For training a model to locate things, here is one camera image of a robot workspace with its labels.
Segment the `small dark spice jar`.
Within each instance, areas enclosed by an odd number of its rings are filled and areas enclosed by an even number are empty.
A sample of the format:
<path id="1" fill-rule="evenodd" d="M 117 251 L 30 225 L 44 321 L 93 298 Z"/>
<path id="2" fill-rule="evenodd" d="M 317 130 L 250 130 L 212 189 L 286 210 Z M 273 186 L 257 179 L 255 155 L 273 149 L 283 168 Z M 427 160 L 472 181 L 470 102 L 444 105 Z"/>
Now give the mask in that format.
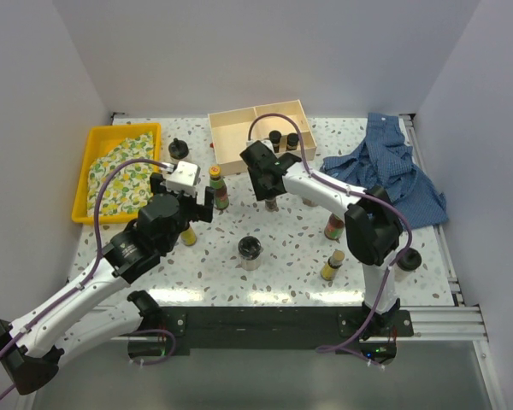
<path id="1" fill-rule="evenodd" d="M 265 209 L 269 212 L 277 212 L 279 210 L 275 197 L 264 200 Z"/>

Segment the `sauce bottle green label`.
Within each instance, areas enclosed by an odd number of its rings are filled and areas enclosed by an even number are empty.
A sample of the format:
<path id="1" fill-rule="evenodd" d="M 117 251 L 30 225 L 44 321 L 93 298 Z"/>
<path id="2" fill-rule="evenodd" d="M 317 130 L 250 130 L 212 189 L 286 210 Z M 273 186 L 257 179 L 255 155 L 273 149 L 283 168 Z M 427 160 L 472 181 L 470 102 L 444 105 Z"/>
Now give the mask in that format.
<path id="1" fill-rule="evenodd" d="M 339 240 L 345 229 L 345 222 L 335 214 L 330 214 L 324 228 L 324 235 L 330 240 Z"/>
<path id="2" fill-rule="evenodd" d="M 226 209 L 229 206 L 229 197 L 226 183 L 221 174 L 221 168 L 218 165 L 209 168 L 209 186 L 215 190 L 215 208 L 218 210 Z"/>

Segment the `spice jar black lid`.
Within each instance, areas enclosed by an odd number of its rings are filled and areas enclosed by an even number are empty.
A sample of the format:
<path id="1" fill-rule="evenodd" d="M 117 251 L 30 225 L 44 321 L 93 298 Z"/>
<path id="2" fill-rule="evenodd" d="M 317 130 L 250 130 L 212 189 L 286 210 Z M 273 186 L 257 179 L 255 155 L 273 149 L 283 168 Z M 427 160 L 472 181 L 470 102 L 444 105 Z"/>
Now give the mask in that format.
<path id="1" fill-rule="evenodd" d="M 286 137 L 286 151 L 298 149 L 299 137 L 296 132 L 289 133 Z"/>
<path id="2" fill-rule="evenodd" d="M 268 139 L 270 143 L 272 144 L 274 153 L 280 152 L 280 141 L 282 138 L 281 132 L 277 130 L 273 130 L 268 134 Z"/>

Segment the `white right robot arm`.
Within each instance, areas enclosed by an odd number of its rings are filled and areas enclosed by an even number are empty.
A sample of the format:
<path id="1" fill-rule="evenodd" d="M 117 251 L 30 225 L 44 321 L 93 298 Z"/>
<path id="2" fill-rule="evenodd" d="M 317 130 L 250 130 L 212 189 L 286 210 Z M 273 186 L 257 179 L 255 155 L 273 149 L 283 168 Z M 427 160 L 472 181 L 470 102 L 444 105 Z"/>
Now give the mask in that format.
<path id="1" fill-rule="evenodd" d="M 258 201 L 292 194 L 308 199 L 345 224 L 348 249 L 363 265 L 366 330 L 384 335 L 394 325 L 392 310 L 398 295 L 392 270 L 407 251 L 400 246 L 403 215 L 391 204 L 385 189 L 371 190 L 340 183 L 311 168 L 304 155 L 276 155 L 265 143 L 248 143 L 239 154 Z"/>

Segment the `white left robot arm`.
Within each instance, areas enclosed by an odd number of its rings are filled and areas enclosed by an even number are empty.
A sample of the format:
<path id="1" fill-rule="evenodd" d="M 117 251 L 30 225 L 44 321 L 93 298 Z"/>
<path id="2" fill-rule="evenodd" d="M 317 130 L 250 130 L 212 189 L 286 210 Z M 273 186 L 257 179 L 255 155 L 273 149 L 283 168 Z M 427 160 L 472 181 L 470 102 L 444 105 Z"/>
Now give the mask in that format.
<path id="1" fill-rule="evenodd" d="M 94 329 L 81 321 L 97 304 L 156 267 L 190 223 L 213 219 L 213 188 L 205 189 L 199 204 L 193 182 L 153 173 L 150 185 L 148 204 L 108 244 L 97 246 L 92 266 L 25 316 L 12 322 L 0 319 L 0 363 L 20 395 L 46 385 L 75 350 L 117 334 L 150 335 L 158 329 L 160 314 L 145 292 L 129 298 Z"/>

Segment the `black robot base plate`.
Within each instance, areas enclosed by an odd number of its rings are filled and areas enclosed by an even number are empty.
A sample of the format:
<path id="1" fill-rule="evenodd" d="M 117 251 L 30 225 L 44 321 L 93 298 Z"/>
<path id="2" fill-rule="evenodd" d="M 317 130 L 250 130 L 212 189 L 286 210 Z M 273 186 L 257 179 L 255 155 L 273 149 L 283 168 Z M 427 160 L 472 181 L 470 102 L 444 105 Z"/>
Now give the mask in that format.
<path id="1" fill-rule="evenodd" d="M 314 350 L 341 347 L 382 364 L 394 358 L 399 337 L 414 334 L 410 314 L 398 310 L 357 333 L 364 307 L 164 307 L 128 332 L 131 358 L 188 355 L 194 349 Z"/>

